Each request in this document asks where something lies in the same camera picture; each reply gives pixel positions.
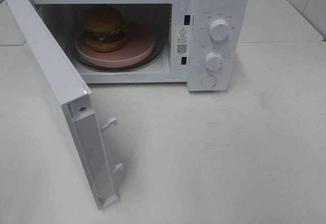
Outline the round white door release button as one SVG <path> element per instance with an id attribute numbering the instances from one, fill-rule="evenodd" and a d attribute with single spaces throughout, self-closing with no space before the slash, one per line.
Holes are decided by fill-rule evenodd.
<path id="1" fill-rule="evenodd" d="M 213 88 L 217 83 L 217 78 L 213 75 L 208 75 L 202 78 L 201 84 L 205 88 Z"/>

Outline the pink round plate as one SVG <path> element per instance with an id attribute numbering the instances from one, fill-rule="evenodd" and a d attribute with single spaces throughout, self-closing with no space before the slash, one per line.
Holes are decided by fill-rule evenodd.
<path id="1" fill-rule="evenodd" d="M 132 22 L 129 22 L 127 27 L 129 28 L 126 33 L 127 43 L 120 49 L 97 52 L 86 43 L 86 35 L 81 34 L 75 42 L 77 53 L 88 63 L 105 68 L 127 67 L 144 60 L 154 49 L 153 30 L 143 24 Z"/>

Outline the white microwave oven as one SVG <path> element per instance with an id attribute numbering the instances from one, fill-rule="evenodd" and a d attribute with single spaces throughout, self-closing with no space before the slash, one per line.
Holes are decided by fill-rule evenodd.
<path id="1" fill-rule="evenodd" d="M 228 87 L 236 46 L 248 0 L 32 0 L 48 30 L 56 39 L 82 79 L 88 83 L 184 82 L 190 91 L 223 91 Z M 161 56 L 149 65 L 124 72 L 97 72 L 81 65 L 72 48 L 83 31 L 82 17 L 92 5 L 116 8 L 128 22 L 143 24 L 155 34 L 155 44 L 164 43 Z M 229 36 L 212 40 L 209 23 L 225 18 Z M 187 55 L 175 51 L 175 28 L 188 25 L 191 32 Z M 224 64 L 217 71 L 207 70 L 205 56 L 219 53 Z M 217 83 L 205 88 L 202 78 L 213 75 Z"/>

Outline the white microwave door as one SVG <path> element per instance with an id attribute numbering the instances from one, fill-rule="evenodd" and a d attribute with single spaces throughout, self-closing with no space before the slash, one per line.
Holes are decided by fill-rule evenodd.
<path id="1" fill-rule="evenodd" d="M 91 104 L 91 90 L 53 37 L 32 0 L 5 0 L 24 46 L 32 56 L 32 66 L 42 93 L 59 124 L 74 141 L 96 206 L 102 210 L 118 199 L 112 176 L 123 164 L 109 166 L 101 133 L 116 118 L 99 126 Z"/>

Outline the burger with lettuce and cheese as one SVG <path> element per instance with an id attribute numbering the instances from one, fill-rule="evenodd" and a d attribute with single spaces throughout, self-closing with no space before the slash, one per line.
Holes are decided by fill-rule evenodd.
<path id="1" fill-rule="evenodd" d="M 126 21 L 121 13 L 108 5 L 94 5 L 83 16 L 87 45 L 97 52 L 111 52 L 128 41 Z"/>

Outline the glass microwave turntable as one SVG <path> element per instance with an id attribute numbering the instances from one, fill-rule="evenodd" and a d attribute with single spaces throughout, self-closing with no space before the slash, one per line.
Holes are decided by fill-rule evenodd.
<path id="1" fill-rule="evenodd" d="M 149 65 L 150 63 L 155 62 L 155 60 L 157 60 L 161 54 L 162 51 L 164 49 L 164 43 L 162 41 L 159 41 L 158 44 L 154 45 L 154 49 L 152 50 L 152 52 L 149 54 L 149 56 L 147 56 L 145 59 L 143 59 L 142 61 L 133 64 L 133 65 L 129 65 L 126 67 L 119 67 L 119 68 L 108 68 L 108 67 L 100 67 L 94 64 L 89 63 L 88 61 L 86 61 L 77 51 L 76 47 L 72 48 L 73 51 L 73 55 L 74 57 L 78 60 L 78 62 L 83 65 L 84 67 L 90 69 L 90 70 L 94 70 L 97 72 L 124 72 L 124 71 L 131 71 L 131 70 L 135 70 L 138 68 L 143 68 L 147 65 Z"/>

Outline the white lower microwave knob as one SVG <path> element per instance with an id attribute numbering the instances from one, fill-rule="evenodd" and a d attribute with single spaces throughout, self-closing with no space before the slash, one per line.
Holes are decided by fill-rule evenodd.
<path id="1" fill-rule="evenodd" d="M 223 66 L 224 60 L 219 53 L 210 52 L 205 56 L 204 63 L 207 70 L 217 71 Z"/>

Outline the white microwave knob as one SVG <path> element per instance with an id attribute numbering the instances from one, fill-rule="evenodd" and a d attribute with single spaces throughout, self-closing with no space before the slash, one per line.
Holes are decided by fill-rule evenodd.
<path id="1" fill-rule="evenodd" d="M 208 25 L 208 31 L 212 40 L 222 41 L 229 36 L 230 24 L 225 18 L 212 20 Z"/>
<path id="2" fill-rule="evenodd" d="M 210 52 L 205 56 L 204 63 L 207 70 L 217 71 L 223 66 L 224 60 L 219 53 Z"/>

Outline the white warning label sticker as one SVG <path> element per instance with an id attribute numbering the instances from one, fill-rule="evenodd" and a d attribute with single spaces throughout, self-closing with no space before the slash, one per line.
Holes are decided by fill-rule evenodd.
<path id="1" fill-rule="evenodd" d="M 188 25 L 178 25 L 175 28 L 175 51 L 177 55 L 187 55 L 190 37 Z"/>

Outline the white upper microwave knob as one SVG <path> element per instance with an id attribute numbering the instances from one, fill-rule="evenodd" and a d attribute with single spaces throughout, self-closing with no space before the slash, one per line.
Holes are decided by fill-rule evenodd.
<path id="1" fill-rule="evenodd" d="M 225 18 L 212 20 L 208 25 L 208 31 L 212 40 L 222 41 L 229 36 L 230 24 Z"/>

